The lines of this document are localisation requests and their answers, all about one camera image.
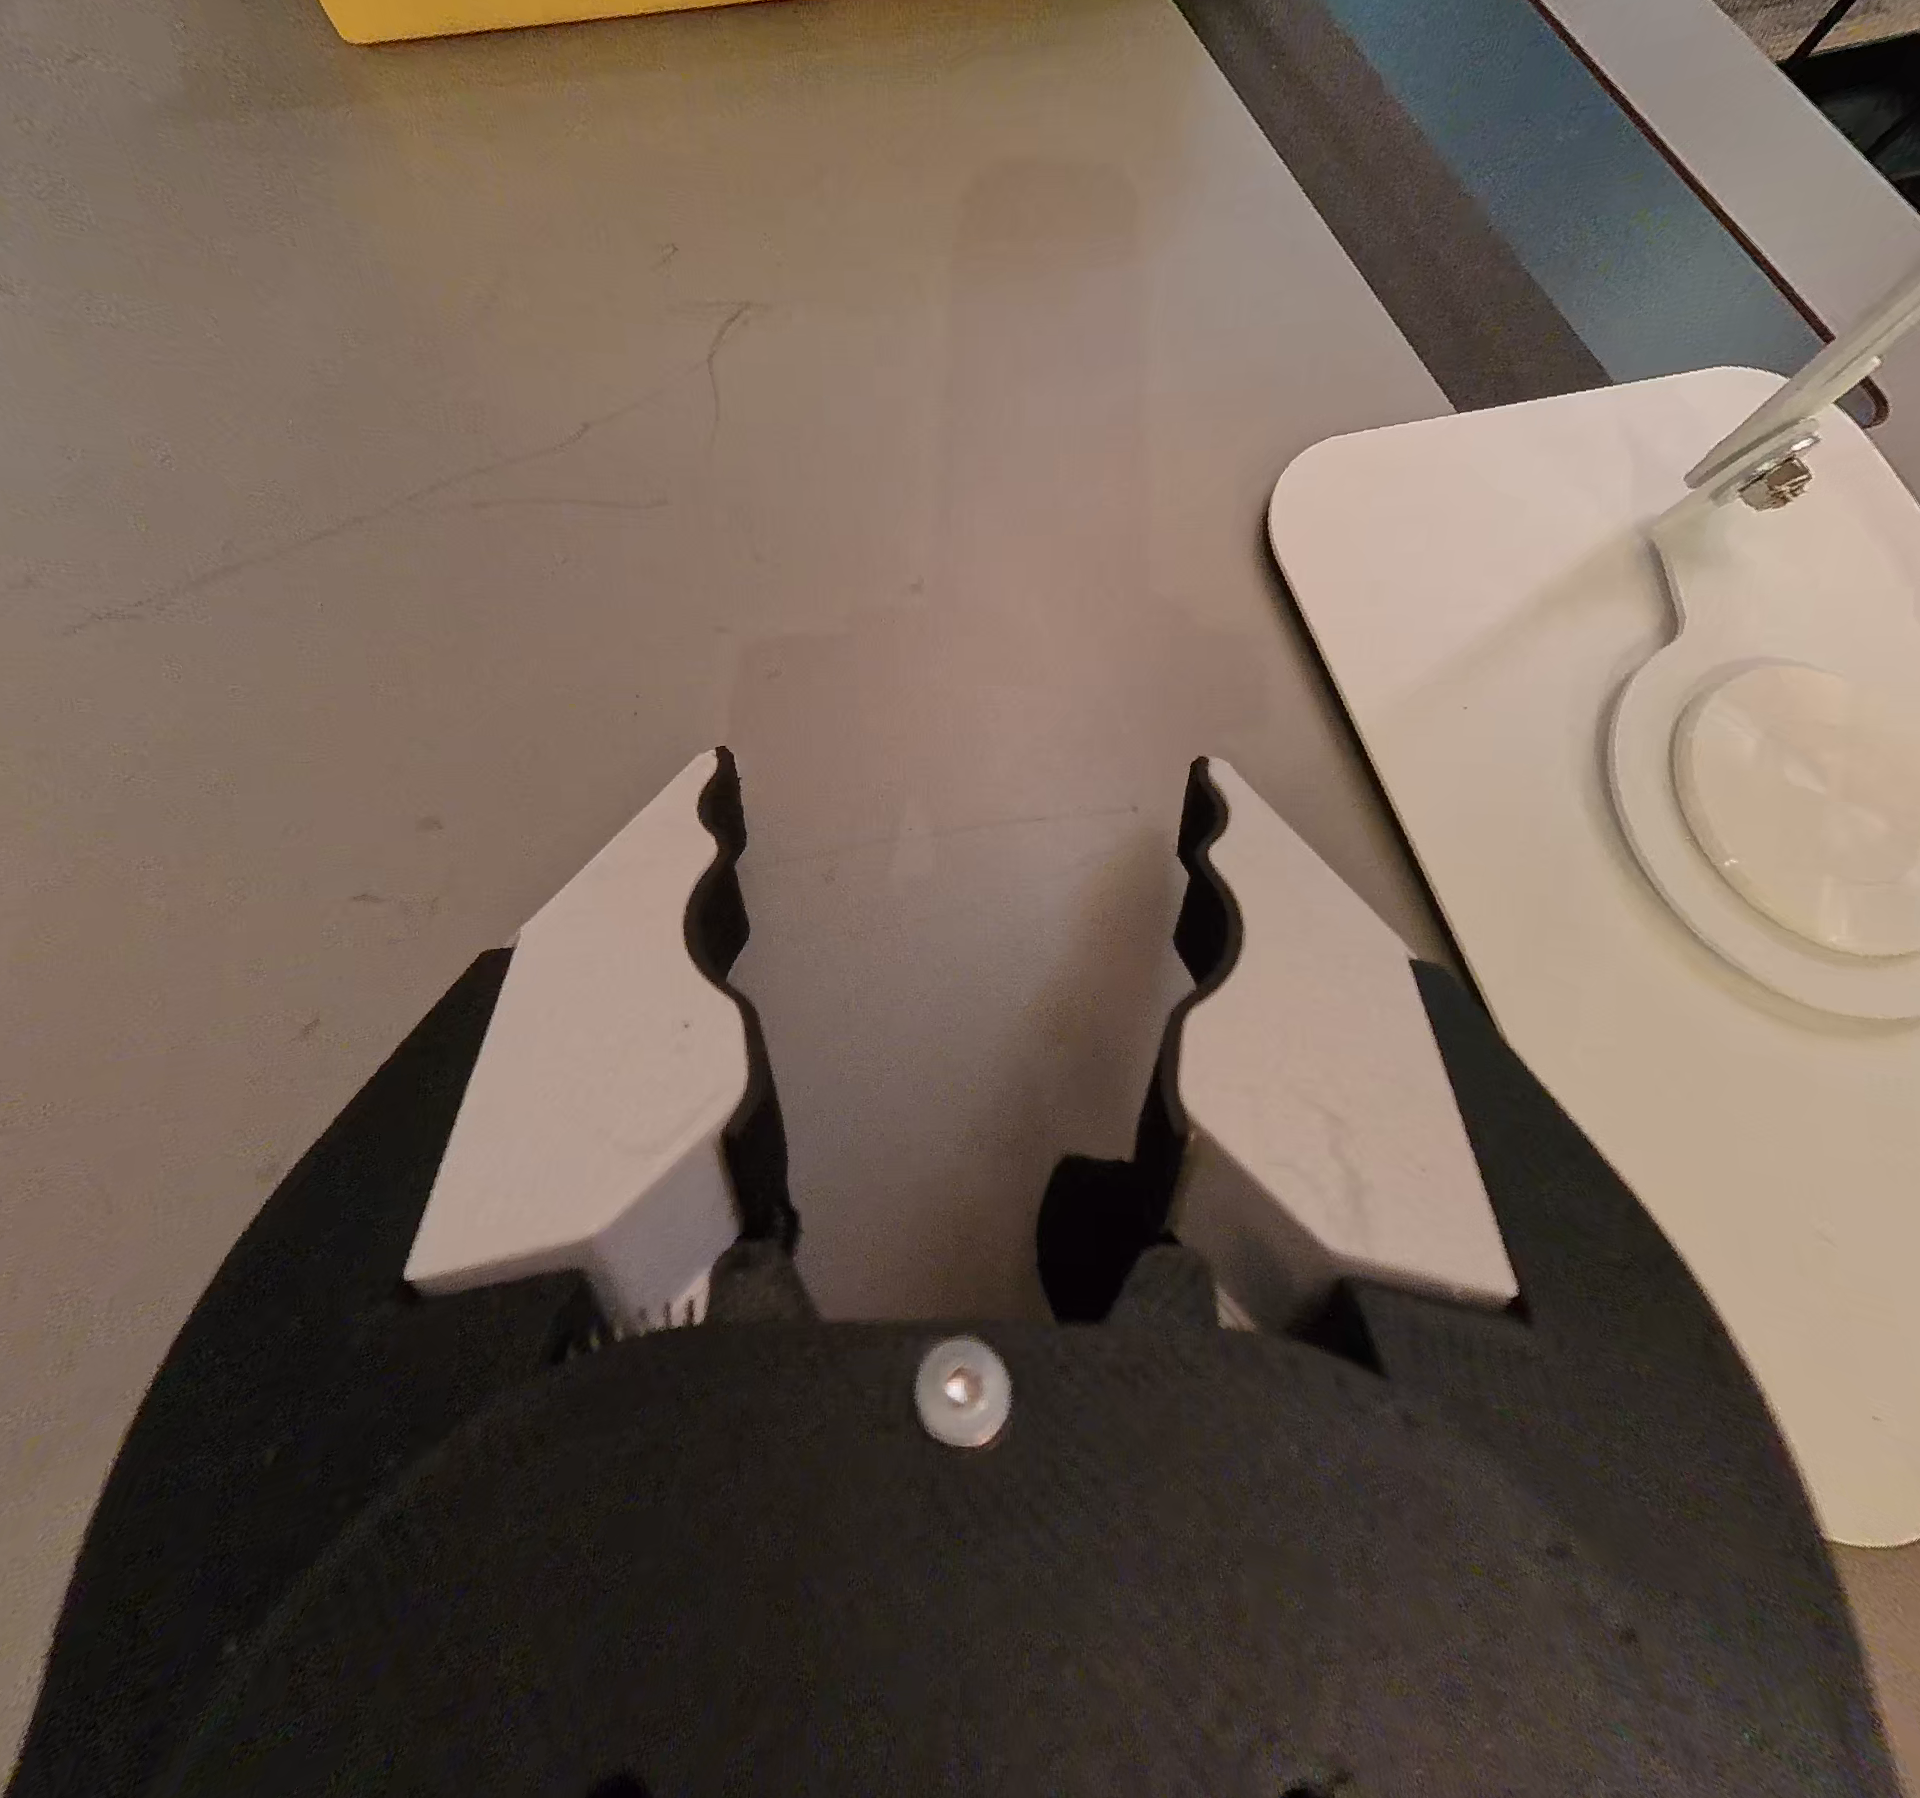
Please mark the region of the white board stand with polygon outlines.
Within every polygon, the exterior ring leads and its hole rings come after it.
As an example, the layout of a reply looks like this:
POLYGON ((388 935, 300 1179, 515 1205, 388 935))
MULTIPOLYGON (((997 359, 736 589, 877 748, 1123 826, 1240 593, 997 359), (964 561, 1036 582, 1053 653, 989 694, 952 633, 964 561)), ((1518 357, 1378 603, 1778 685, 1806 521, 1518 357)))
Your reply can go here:
POLYGON ((1320 443, 1266 534, 1479 997, 1652 1213, 1843 1546, 1916 1543, 1916 950, 1778 919, 1683 808, 1708 700, 1839 680, 1916 757, 1916 475, 1668 518, 1767 371, 1320 443))

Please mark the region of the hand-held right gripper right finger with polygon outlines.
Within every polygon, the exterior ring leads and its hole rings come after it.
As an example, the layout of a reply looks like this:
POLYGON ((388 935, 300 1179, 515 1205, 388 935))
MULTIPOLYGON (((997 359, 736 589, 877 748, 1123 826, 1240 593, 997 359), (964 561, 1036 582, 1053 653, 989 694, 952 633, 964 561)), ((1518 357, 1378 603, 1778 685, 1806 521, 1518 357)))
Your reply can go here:
POLYGON ((1134 1165, 1152 1238, 1228 1319, 1298 1332, 1349 1285, 1521 1297, 1405 940, 1221 757, 1187 779, 1164 1026, 1134 1165))

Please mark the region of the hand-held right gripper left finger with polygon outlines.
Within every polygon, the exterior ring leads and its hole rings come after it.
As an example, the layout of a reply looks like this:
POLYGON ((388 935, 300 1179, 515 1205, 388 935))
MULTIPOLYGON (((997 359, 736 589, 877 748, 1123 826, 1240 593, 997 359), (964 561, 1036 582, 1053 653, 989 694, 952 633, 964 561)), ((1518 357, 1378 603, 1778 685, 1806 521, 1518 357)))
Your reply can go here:
POLYGON ((615 1332, 708 1319, 740 1244, 793 1252, 735 755, 711 748, 519 930, 411 1252, 427 1299, 577 1275, 615 1332))

